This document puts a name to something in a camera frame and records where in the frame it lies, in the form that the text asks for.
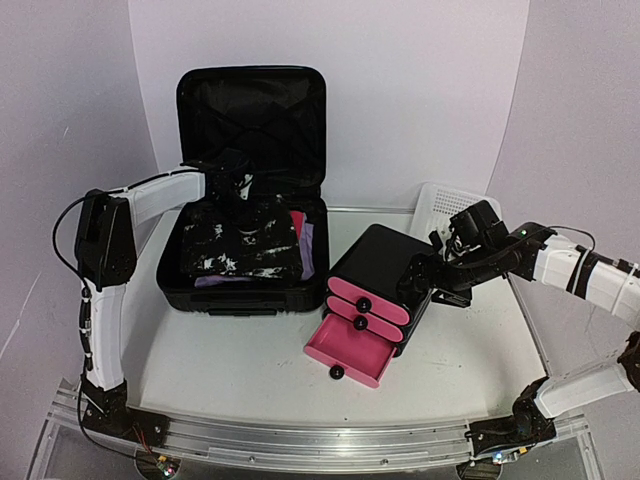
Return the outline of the black white patterned pouch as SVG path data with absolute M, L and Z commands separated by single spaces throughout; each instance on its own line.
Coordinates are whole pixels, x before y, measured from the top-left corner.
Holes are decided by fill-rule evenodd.
M 251 202 L 245 217 L 211 203 L 189 207 L 179 268 L 191 277 L 297 281 L 303 264 L 289 207 L 280 196 Z

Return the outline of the white perforated plastic basket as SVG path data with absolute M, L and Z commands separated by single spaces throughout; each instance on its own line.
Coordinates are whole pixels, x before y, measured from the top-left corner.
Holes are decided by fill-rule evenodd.
M 432 230 L 449 228 L 452 216 L 482 200 L 486 200 L 498 217 L 502 218 L 501 206 L 492 197 L 458 190 L 446 185 L 424 183 L 419 192 L 409 235 L 427 241 Z

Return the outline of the black pouch with pink end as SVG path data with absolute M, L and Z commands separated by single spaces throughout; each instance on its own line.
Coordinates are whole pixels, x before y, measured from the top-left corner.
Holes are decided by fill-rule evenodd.
M 411 286 L 414 256 L 430 256 L 428 243 L 389 227 L 372 224 L 331 268 L 328 290 L 352 303 L 366 298 L 369 311 L 400 327 L 410 324 L 427 301 L 426 290 Z

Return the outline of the pink drawer black knob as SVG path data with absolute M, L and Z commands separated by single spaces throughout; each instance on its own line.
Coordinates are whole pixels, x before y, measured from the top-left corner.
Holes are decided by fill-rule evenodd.
M 369 388 L 378 388 L 396 353 L 396 346 L 353 323 L 328 314 L 303 349 L 304 353 L 330 368 L 330 377 L 348 377 Z

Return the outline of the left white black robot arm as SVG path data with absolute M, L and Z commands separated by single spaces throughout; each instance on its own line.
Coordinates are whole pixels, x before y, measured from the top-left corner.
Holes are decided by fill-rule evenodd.
M 136 230 L 169 210 L 205 198 L 240 198 L 250 185 L 249 159 L 225 150 L 211 162 L 194 162 L 130 186 L 93 189 L 73 201 L 81 209 L 75 259 L 63 259 L 81 282 L 79 337 L 84 354 L 79 395 L 88 406 L 79 424 L 107 435 L 141 439 L 143 422 L 163 427 L 167 419 L 127 405 L 121 359 L 121 318 L 126 285 L 138 260 Z

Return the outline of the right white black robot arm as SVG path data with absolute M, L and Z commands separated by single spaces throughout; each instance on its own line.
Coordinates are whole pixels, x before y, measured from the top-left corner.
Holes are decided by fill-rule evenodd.
M 639 266 L 613 260 L 535 222 L 508 231 L 481 200 L 452 216 L 450 237 L 429 236 L 433 252 L 414 255 L 404 283 L 413 293 L 467 307 L 474 287 L 509 274 L 585 300 L 630 326 L 625 347 L 571 373 L 528 385 L 508 416 L 471 423 L 465 434 L 476 458 L 500 463 L 520 448 L 553 439 L 555 419 L 572 409 L 639 388 Z

